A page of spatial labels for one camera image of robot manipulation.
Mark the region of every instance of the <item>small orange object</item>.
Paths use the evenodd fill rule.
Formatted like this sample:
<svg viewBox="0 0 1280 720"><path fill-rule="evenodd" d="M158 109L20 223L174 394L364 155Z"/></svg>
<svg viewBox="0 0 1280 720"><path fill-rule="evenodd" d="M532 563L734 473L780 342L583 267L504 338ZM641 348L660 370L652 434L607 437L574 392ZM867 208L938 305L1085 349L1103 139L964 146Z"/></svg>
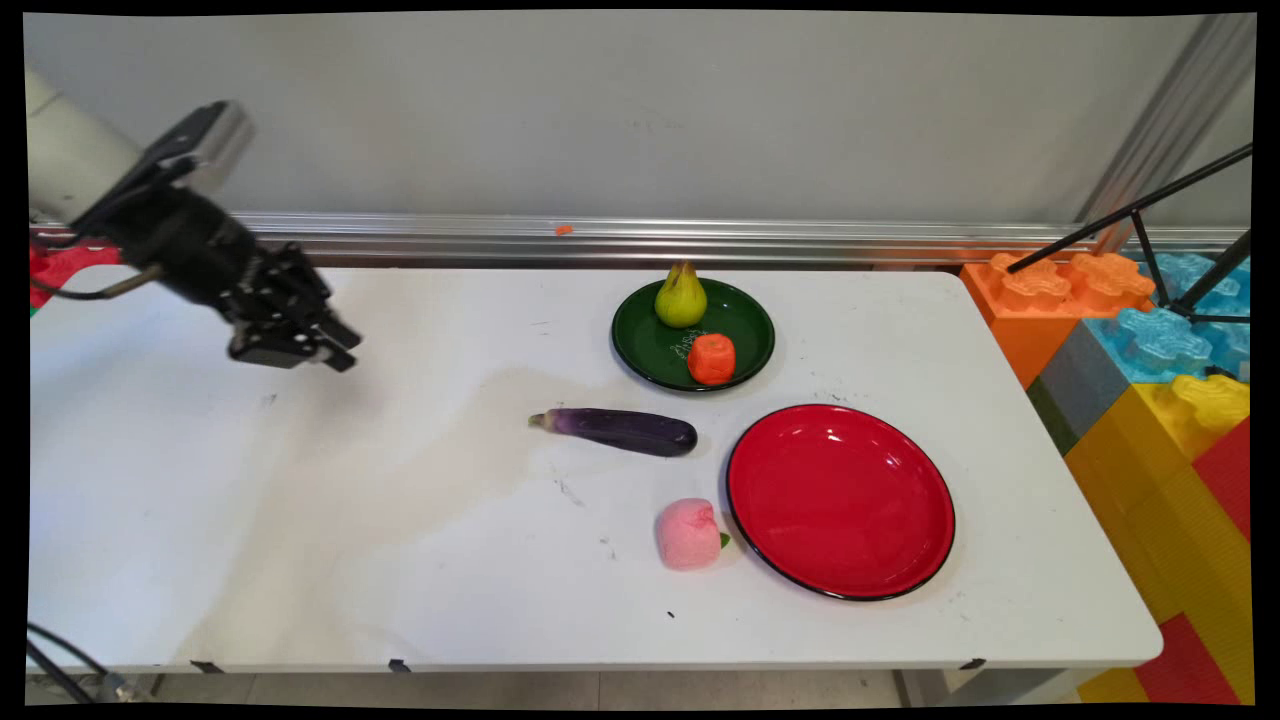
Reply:
<svg viewBox="0 0 1280 720"><path fill-rule="evenodd" d="M737 352L733 341L716 333L704 334L689 350L689 373L704 386L719 386L733 378Z"/></svg>

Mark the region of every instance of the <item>pear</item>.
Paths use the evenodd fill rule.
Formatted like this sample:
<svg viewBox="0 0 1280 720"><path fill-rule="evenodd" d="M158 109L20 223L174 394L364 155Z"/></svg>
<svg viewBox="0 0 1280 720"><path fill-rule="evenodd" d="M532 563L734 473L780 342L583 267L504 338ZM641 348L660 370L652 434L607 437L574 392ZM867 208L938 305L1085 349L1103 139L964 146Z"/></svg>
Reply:
<svg viewBox="0 0 1280 720"><path fill-rule="evenodd" d="M687 328L703 319L707 313L707 291L698 282L692 263L686 260L671 266L653 309L659 320L673 328Z"/></svg>

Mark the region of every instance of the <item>plastic building block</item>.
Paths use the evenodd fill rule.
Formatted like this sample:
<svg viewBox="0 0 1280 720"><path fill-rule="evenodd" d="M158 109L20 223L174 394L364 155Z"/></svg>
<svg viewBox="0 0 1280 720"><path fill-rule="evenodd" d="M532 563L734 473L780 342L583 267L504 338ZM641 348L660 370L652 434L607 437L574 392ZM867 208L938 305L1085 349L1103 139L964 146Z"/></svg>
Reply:
<svg viewBox="0 0 1280 720"><path fill-rule="evenodd" d="M1213 266L1213 261L1190 252L1176 255L1157 252L1156 265L1160 266L1160 277L1165 281L1165 290L1169 292L1169 299L1175 300L1190 290L1196 284L1196 281ZM1149 275L1151 269L1143 264L1142 273ZM1197 313L1202 315L1248 315L1249 296L1248 293L1242 293L1238 279L1248 273L1248 265L1244 263L1236 266L1235 272L1222 278L1213 290L1208 291L1201 299L1196 305ZM1152 296L1152 302L1156 300L1157 297Z"/></svg>
<svg viewBox="0 0 1280 720"><path fill-rule="evenodd" d="M1071 299L1071 282L1057 274L1052 260L1041 260L1025 270L1009 274L1019 258L1001 252L988 263L988 290L993 305L1007 310L1056 311Z"/></svg>
<svg viewBox="0 0 1280 720"><path fill-rule="evenodd" d="M1249 419L1245 418L1194 462L1196 473L1235 527L1249 532Z"/></svg>
<svg viewBox="0 0 1280 720"><path fill-rule="evenodd" d="M1080 685L1082 702L1151 702L1133 667L1112 667Z"/></svg>
<svg viewBox="0 0 1280 720"><path fill-rule="evenodd" d="M1229 278L1231 278L1233 281L1235 281L1236 283L1240 284L1240 295L1239 295L1239 297L1244 299L1245 302L1248 302L1249 284L1251 284L1249 283L1249 264L1251 264L1249 260L1252 260L1252 258L1245 258L1244 261L1240 263L1239 265L1236 265L1235 269L1231 270L1231 273L1228 275Z"/></svg>
<svg viewBox="0 0 1280 720"><path fill-rule="evenodd" d="M1057 454L1066 455L1080 438L1071 432L1070 424L1068 424L1066 418L1062 416L1062 411L1057 409L1057 405L1048 395L1048 391L1044 389L1044 383L1039 378L1027 388L1027 397L1030 398L1032 407L1036 409L1041 423L1048 430L1048 437L1053 441L1053 446L1057 447Z"/></svg>
<svg viewBox="0 0 1280 720"><path fill-rule="evenodd" d="M1192 332L1213 347L1210 360L1215 365L1229 370L1240 382L1249 382L1248 323L1196 323Z"/></svg>
<svg viewBox="0 0 1280 720"><path fill-rule="evenodd" d="M1165 651L1134 669L1151 702L1240 703L1184 615L1160 625L1160 634Z"/></svg>
<svg viewBox="0 0 1280 720"><path fill-rule="evenodd" d="M1204 377L1213 346L1192 332L1187 318L1157 307L1121 310L1111 319L1084 320L1130 383L1167 383L1178 375Z"/></svg>
<svg viewBox="0 0 1280 720"><path fill-rule="evenodd" d="M1073 259L1073 265L1041 260L1009 274L1009 265L1020 258L1001 252L988 263L965 265L960 279L1023 389L1030 387L1080 318L1110 318L1121 307L1151 306L1149 291L1134 292L1151 281L1139 274L1135 263L1117 255Z"/></svg>
<svg viewBox="0 0 1280 720"><path fill-rule="evenodd" d="M1236 697L1252 703L1249 543L1192 468L1135 507L1129 521Z"/></svg>
<svg viewBox="0 0 1280 720"><path fill-rule="evenodd" d="M1075 437L1089 432L1120 393L1129 388L1124 370L1111 360L1102 342L1084 323L1075 325L1053 354L1039 382Z"/></svg>
<svg viewBox="0 0 1280 720"><path fill-rule="evenodd" d="M1249 386L1226 375L1179 375L1165 386L1135 388L1189 460L1249 415Z"/></svg>
<svg viewBox="0 0 1280 720"><path fill-rule="evenodd" d="M1018 382L1027 389L1071 333L1071 328L1080 322L1079 318L1038 310L1010 310L996 304L991 296L991 277L986 265L965 265L960 270L960 279L969 288L969 295L987 320L987 327Z"/></svg>
<svg viewBox="0 0 1280 720"><path fill-rule="evenodd" d="M1111 252L1073 256L1068 278L1074 299L1097 311L1138 307L1156 291L1156 283L1139 273L1137 263Z"/></svg>
<svg viewBox="0 0 1280 720"><path fill-rule="evenodd" d="M1178 605L1172 591L1169 589L1108 492L1105 473L1100 471L1098 462L1089 456L1087 445L1076 445L1066 454L1065 460L1151 616L1156 623L1164 623L1181 612L1183 609Z"/></svg>
<svg viewBox="0 0 1280 720"><path fill-rule="evenodd" d="M1140 388L1153 387L1130 386L1076 443L1098 464L1107 491L1123 512L1190 468L1192 459L1183 454L1139 393Z"/></svg>

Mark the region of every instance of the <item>green plate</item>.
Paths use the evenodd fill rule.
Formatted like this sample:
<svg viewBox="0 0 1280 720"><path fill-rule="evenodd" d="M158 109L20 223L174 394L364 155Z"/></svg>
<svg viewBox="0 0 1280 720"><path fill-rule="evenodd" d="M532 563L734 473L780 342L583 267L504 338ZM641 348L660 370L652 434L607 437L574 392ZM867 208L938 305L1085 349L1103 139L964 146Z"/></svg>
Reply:
<svg viewBox="0 0 1280 720"><path fill-rule="evenodd" d="M707 314L696 325L668 328L653 302L663 281L631 293L613 314L613 348L644 379L689 392L724 389L760 372L773 355L773 322L750 295L731 284L699 278L707 291ZM700 334L721 333L733 341L737 366L724 384L704 386L689 374L689 348Z"/></svg>

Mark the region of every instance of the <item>toy fruit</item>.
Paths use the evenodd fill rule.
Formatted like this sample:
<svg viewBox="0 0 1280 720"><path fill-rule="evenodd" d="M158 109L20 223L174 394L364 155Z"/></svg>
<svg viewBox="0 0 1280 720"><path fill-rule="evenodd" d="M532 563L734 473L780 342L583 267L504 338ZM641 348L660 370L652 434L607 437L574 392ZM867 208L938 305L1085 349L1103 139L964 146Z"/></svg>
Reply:
<svg viewBox="0 0 1280 720"><path fill-rule="evenodd" d="M658 313L658 319L672 328L687 328L703 319L707 313L707 291L698 282L692 263L686 260L671 266L653 309Z"/></svg>
<svg viewBox="0 0 1280 720"><path fill-rule="evenodd" d="M689 350L689 374L704 386L727 383L733 378L736 364L733 341L719 333L698 337Z"/></svg>
<svg viewBox="0 0 1280 720"><path fill-rule="evenodd" d="M716 562L727 537L716 527L712 503L700 497L677 500L658 518L658 552L672 570L698 570Z"/></svg>

